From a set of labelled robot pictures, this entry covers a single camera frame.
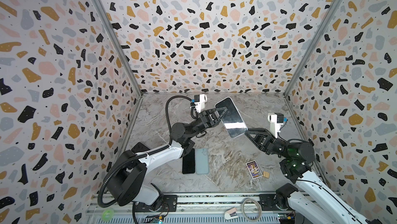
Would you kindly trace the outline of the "small phone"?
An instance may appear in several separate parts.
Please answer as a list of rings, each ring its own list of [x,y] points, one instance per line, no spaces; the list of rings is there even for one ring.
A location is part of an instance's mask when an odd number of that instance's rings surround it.
[[[221,118],[221,121],[226,128],[231,138],[237,138],[243,135],[247,130],[247,126],[242,119],[236,105],[230,97],[227,97],[215,104],[216,108],[226,107],[227,112]]]

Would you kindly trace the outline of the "pale green phone case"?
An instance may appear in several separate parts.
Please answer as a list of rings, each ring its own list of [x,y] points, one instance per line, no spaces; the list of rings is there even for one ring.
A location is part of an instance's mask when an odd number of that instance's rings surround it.
[[[198,175],[205,175],[209,173],[208,149],[195,150],[195,172]]]

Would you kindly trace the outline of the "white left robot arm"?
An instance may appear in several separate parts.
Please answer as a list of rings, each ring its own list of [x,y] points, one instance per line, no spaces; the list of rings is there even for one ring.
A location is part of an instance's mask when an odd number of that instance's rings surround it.
[[[175,123],[171,128],[172,144],[156,149],[134,153],[125,151],[114,164],[105,180],[107,190],[119,206],[140,202],[157,210],[164,194],[154,184],[145,185],[144,179],[154,169],[188,155],[195,145],[193,137],[206,134],[206,130],[217,126],[227,113],[226,107],[204,110],[191,123]]]

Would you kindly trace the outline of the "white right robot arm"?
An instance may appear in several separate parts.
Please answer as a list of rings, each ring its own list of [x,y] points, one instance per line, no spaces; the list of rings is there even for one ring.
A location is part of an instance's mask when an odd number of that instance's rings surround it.
[[[282,159],[280,168],[290,181],[276,190],[271,203],[280,210],[294,210],[313,224],[379,224],[345,203],[312,170],[313,145],[299,139],[283,140],[264,128],[250,128],[245,136],[267,155]]]

